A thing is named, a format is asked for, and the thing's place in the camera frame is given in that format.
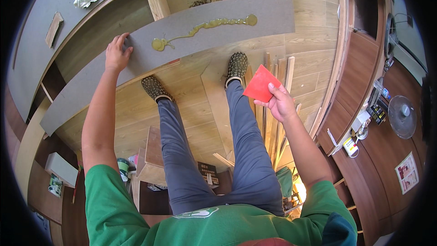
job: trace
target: gray pants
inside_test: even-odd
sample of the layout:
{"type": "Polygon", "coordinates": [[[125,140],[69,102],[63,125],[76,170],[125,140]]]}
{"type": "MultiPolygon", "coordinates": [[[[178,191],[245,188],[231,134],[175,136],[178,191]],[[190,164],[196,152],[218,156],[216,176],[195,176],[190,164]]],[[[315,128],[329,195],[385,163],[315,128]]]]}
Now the gray pants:
{"type": "Polygon", "coordinates": [[[284,216],[281,186],[240,82],[232,81],[226,96],[235,168],[232,192],[224,196],[215,195],[200,174],[178,106],[170,100],[158,102],[164,170],[173,214],[225,204],[249,204],[276,216],[284,216]]]}

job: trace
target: green towel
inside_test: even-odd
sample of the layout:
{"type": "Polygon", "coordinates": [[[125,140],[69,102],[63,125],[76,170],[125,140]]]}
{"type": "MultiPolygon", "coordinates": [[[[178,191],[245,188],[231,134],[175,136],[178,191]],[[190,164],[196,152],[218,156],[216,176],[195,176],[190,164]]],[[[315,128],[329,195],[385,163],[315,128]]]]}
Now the green towel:
{"type": "Polygon", "coordinates": [[[284,167],[276,172],[276,178],[281,184],[281,192],[283,197],[292,196],[293,174],[288,167],[284,167]]]}

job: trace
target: hand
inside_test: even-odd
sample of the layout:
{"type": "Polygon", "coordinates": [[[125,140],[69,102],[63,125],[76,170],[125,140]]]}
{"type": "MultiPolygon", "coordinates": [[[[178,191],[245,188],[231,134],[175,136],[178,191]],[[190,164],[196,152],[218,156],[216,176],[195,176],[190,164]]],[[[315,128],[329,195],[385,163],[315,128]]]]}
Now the hand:
{"type": "Polygon", "coordinates": [[[112,42],[108,44],[106,48],[106,70],[111,69],[121,72],[128,65],[129,57],[134,50],[134,48],[130,46],[123,52],[124,39],[128,35],[129,33],[117,35],[112,42]]]}
{"type": "Polygon", "coordinates": [[[269,83],[268,88],[270,93],[273,94],[270,101],[266,103],[255,100],[254,103],[263,107],[268,107],[272,112],[273,117],[281,123],[294,116],[296,114],[295,103],[287,89],[283,85],[279,86],[279,89],[277,89],[272,83],[269,83]]]}

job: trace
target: gray panel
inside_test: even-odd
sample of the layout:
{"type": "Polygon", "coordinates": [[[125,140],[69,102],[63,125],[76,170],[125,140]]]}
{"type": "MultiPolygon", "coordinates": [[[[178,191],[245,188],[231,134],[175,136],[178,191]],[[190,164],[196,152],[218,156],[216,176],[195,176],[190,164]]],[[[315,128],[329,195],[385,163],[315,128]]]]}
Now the gray panel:
{"type": "MultiPolygon", "coordinates": [[[[117,86],[153,68],[217,46],[251,38],[295,32],[293,0],[223,0],[200,5],[175,13],[145,25],[133,32],[125,45],[133,46],[127,68],[118,77],[117,86]],[[186,35],[195,25],[217,18],[239,19],[255,14],[258,23],[249,25],[223,25],[212,29],[200,29],[190,38],[172,41],[175,49],[166,46],[164,51],[152,48],[152,40],[186,35]]],[[[93,59],[61,91],[48,108],[41,121],[47,134],[52,133],[74,114],[86,107],[104,72],[105,52],[93,59]]]]}
{"type": "Polygon", "coordinates": [[[36,0],[21,35],[15,68],[9,66],[8,85],[21,117],[26,120],[39,82],[56,49],[70,31],[103,0],[81,9],[74,0],[36,0]],[[45,42],[53,16],[60,12],[64,23],[60,27],[53,48],[45,42]]]}

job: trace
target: green t-shirt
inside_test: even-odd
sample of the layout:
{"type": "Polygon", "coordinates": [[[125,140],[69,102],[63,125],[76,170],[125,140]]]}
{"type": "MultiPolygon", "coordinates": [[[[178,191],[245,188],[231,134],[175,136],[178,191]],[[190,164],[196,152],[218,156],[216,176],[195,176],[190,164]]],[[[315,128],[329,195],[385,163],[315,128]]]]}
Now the green t-shirt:
{"type": "Polygon", "coordinates": [[[120,174],[92,167],[85,179],[86,226],[90,245],[238,245],[280,237],[296,245],[320,245],[328,216],[355,222],[329,181],[307,191],[300,218],[290,220],[252,205],[220,205],[172,216],[149,227],[137,211],[120,174]]]}

